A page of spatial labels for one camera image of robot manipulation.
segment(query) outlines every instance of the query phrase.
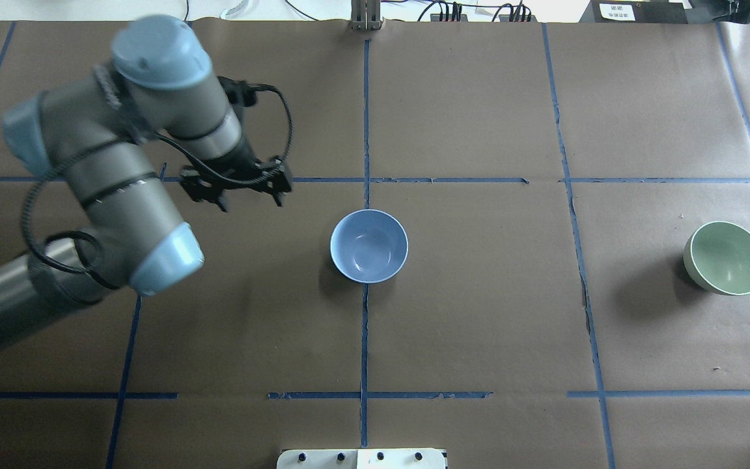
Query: green bowl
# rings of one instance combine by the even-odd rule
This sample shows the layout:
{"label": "green bowl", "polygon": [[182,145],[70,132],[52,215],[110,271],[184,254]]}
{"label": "green bowl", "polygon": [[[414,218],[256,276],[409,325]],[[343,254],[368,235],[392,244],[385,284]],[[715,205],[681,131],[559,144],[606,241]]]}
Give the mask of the green bowl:
{"label": "green bowl", "polygon": [[750,233],[742,226],[712,221],[687,240],[684,262],[691,279],[707,291],[750,294]]}

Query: metal bracket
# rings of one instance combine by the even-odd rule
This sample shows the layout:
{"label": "metal bracket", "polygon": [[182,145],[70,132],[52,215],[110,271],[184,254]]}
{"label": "metal bracket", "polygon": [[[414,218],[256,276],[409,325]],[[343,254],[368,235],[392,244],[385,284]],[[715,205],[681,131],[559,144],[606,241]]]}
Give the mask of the metal bracket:
{"label": "metal bracket", "polygon": [[434,448],[288,450],[277,469],[447,469],[446,454]]}
{"label": "metal bracket", "polygon": [[352,29],[381,29],[381,0],[352,0]]}

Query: bowl rim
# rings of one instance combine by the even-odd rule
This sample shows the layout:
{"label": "bowl rim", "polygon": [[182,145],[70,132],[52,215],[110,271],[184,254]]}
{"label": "bowl rim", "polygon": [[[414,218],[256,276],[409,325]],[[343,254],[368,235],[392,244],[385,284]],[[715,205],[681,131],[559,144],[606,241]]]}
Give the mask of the bowl rim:
{"label": "bowl rim", "polygon": [[709,225],[718,225],[718,223],[722,223],[723,225],[731,225],[733,227],[739,228],[742,231],[744,231],[746,234],[750,236],[750,231],[745,229],[744,227],[738,225],[737,223],[733,223],[731,221],[726,220],[714,220],[709,221],[708,223],[705,223],[704,225],[700,226],[699,228],[696,228],[696,231],[693,232],[690,236],[690,243],[689,243],[689,249],[688,252],[690,253],[690,261],[691,264],[693,264],[693,269],[696,270],[696,273],[702,278],[702,280],[705,281],[706,284],[711,285],[714,290],[721,291],[723,294],[728,294],[729,296],[746,296],[746,294],[750,294],[750,291],[744,292],[744,293],[738,293],[734,291],[727,291],[723,288],[719,288],[714,282],[711,282],[711,280],[708,279],[703,273],[702,270],[699,270],[699,267],[696,264],[696,259],[693,257],[693,243],[696,242],[696,235],[699,234],[700,231],[705,229]]}
{"label": "bowl rim", "polygon": [[[383,279],[376,279],[376,280],[356,279],[352,277],[350,274],[347,274],[343,269],[341,269],[340,265],[337,264],[337,258],[335,256],[335,249],[333,249],[333,246],[335,246],[337,237],[339,236],[340,225],[343,225],[343,222],[345,222],[346,219],[354,216],[355,214],[360,214],[363,212],[377,212],[379,214],[384,214],[384,216],[387,216],[389,219],[391,219],[393,222],[396,223],[398,228],[401,229],[401,234],[404,235],[404,243],[405,243],[405,246],[407,246],[407,249],[404,250],[404,258],[401,259],[401,264],[399,264],[398,268],[396,268],[396,270],[392,274],[389,274],[389,276],[386,276]],[[404,225],[401,225],[401,222],[399,222],[396,217],[391,216],[390,214],[388,214],[387,212],[383,210],[378,210],[377,208],[361,208],[361,210],[355,210],[350,214],[346,214],[345,217],[340,219],[340,221],[337,222],[336,225],[334,225],[334,229],[331,231],[331,238],[329,239],[329,254],[331,255],[331,262],[333,262],[337,270],[339,270],[340,273],[342,273],[346,278],[354,282],[358,282],[359,284],[377,284],[377,283],[381,283],[388,279],[393,278],[393,276],[399,273],[399,271],[404,267],[404,264],[407,262],[407,258],[409,256],[409,252],[410,252],[410,241],[409,241],[409,238],[407,237],[407,231],[404,229]]]}

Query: black cable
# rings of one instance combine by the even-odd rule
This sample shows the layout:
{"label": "black cable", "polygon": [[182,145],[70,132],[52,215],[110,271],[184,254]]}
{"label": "black cable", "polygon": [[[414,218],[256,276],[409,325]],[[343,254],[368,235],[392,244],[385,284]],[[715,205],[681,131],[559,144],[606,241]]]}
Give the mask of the black cable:
{"label": "black cable", "polygon": [[447,2],[441,2],[441,1],[432,2],[428,6],[426,6],[426,8],[422,11],[422,14],[419,15],[419,19],[417,19],[416,22],[421,21],[422,18],[424,18],[424,13],[428,12],[428,10],[430,8],[432,8],[432,6],[434,6],[434,5],[438,5],[438,8],[440,8],[439,11],[441,11],[441,4],[442,3],[444,3],[445,8],[448,8]]}
{"label": "black cable", "polygon": [[511,8],[511,11],[513,12],[514,6],[511,3],[503,3],[502,5],[497,8],[497,12],[493,14],[493,18],[491,18],[491,23],[497,20],[497,17],[499,16],[499,13],[503,11],[503,8]]}
{"label": "black cable", "polygon": [[299,8],[297,8],[297,7],[295,7],[295,6],[294,6],[294,4],[293,4],[293,3],[291,3],[291,0],[285,0],[285,3],[288,3],[288,6],[290,6],[291,8],[294,8],[294,11],[296,11],[296,12],[300,13],[300,14],[301,14],[301,15],[303,15],[304,17],[306,17],[306,18],[310,18],[310,19],[313,19],[314,21],[320,21],[320,20],[319,20],[318,18],[315,18],[315,17],[313,17],[312,15],[310,15],[309,13],[306,13],[306,12],[304,12],[303,10],[301,10],[301,9],[299,9]]}
{"label": "black cable", "polygon": [[[407,3],[411,1],[437,3],[440,0],[401,0],[400,2],[398,0],[381,0],[381,3]],[[497,8],[499,5],[463,5],[463,6],[470,7],[470,8]]]}
{"label": "black cable", "polygon": [[[89,272],[92,272],[104,258],[104,249],[102,248],[98,240],[91,234],[83,231],[66,231],[60,234],[55,234],[54,236],[48,238],[43,244],[39,244],[38,242],[36,242],[35,238],[33,238],[33,233],[31,231],[31,214],[33,213],[33,206],[36,205],[36,199],[38,199],[39,193],[42,191],[42,188],[45,187],[45,184],[57,178],[57,176],[64,173],[66,169],[71,168],[75,163],[78,163],[84,158],[95,154],[95,152],[103,151],[104,149],[112,147],[113,145],[117,145],[117,143],[131,143],[131,141],[127,139],[113,139],[109,140],[106,143],[101,143],[101,145],[95,145],[91,148],[84,149],[83,151],[78,152],[78,154],[75,154],[71,158],[63,161],[63,163],[60,163],[56,168],[51,169],[50,171],[45,173],[45,175],[42,175],[42,178],[40,178],[39,181],[36,182],[36,184],[33,184],[33,187],[29,190],[29,192],[27,192],[25,201],[21,206],[21,237],[25,241],[25,244],[27,244],[27,249],[29,249],[30,252],[37,259],[39,259],[40,262],[42,262],[42,264],[53,267],[57,270],[62,270],[63,272],[68,272],[69,274],[87,274]],[[89,244],[92,244],[92,247],[95,249],[94,259],[92,259],[92,261],[90,262],[87,262],[87,264],[83,265],[83,267],[71,267],[71,265],[63,264],[62,262],[56,261],[56,259],[48,257],[45,254],[45,248],[48,246],[48,243],[55,240],[63,240],[63,238],[71,238],[71,240],[82,240],[86,241]]]}
{"label": "black cable", "polygon": [[[277,87],[273,85],[254,84],[254,85],[250,85],[250,87],[253,91],[274,92],[276,93],[277,96],[279,96],[280,101],[283,102],[283,107],[285,107],[285,115],[288,118],[288,140],[286,140],[285,150],[283,151],[283,154],[280,155],[279,161],[280,163],[284,163],[286,158],[288,158],[288,152],[291,149],[291,143],[294,141],[294,120],[291,117],[291,107],[288,106],[288,101],[286,101],[286,98],[283,95],[283,92],[281,92]],[[214,169],[211,169],[202,160],[200,160],[195,155],[188,152],[187,149],[179,145],[178,142],[176,142],[173,139],[170,139],[170,137],[159,135],[158,139],[161,140],[161,142],[164,142],[167,145],[170,145],[171,147],[181,152],[188,160],[190,160],[190,163],[192,163],[196,169],[202,170],[203,172],[206,173],[206,175],[211,176],[212,178],[216,179],[218,182],[222,184],[226,184],[231,189],[246,188],[246,187],[251,187],[257,184],[262,184],[264,182],[269,181],[274,176],[279,175],[279,173],[283,172],[283,170],[279,169],[279,166],[277,166],[277,168],[270,169],[267,172],[263,173],[261,176],[258,176],[253,179],[239,180],[239,179],[227,178],[223,175],[220,175],[220,173],[217,173]]]}

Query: light blue joint cap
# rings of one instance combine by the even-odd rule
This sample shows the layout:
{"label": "light blue joint cap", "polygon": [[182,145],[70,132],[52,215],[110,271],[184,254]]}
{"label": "light blue joint cap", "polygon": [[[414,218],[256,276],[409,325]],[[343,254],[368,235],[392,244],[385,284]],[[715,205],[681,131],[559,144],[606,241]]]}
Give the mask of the light blue joint cap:
{"label": "light blue joint cap", "polygon": [[184,21],[155,15],[133,21],[112,41],[114,66],[149,89],[185,89],[212,72],[210,56]]}
{"label": "light blue joint cap", "polygon": [[42,95],[17,104],[2,119],[2,136],[8,148],[32,175],[41,177],[51,170],[39,125]]}
{"label": "light blue joint cap", "polygon": [[204,264],[199,241],[187,222],[173,229],[143,259],[129,279],[140,296],[152,296],[178,283]]}

